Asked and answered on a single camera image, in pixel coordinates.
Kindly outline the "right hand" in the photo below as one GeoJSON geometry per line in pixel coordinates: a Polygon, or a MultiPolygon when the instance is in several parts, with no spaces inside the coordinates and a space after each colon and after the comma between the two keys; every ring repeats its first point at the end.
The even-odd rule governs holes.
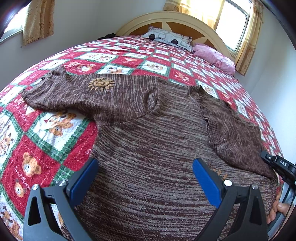
{"type": "Polygon", "coordinates": [[[288,213],[290,205],[287,204],[287,203],[281,203],[280,202],[280,196],[281,196],[281,192],[279,192],[277,194],[276,199],[275,199],[275,201],[274,201],[274,203],[272,205],[272,208],[271,208],[269,214],[266,217],[267,224],[270,224],[273,220],[275,220],[277,212],[280,212],[280,213],[282,213],[284,215],[287,215],[287,213],[288,213]]]}

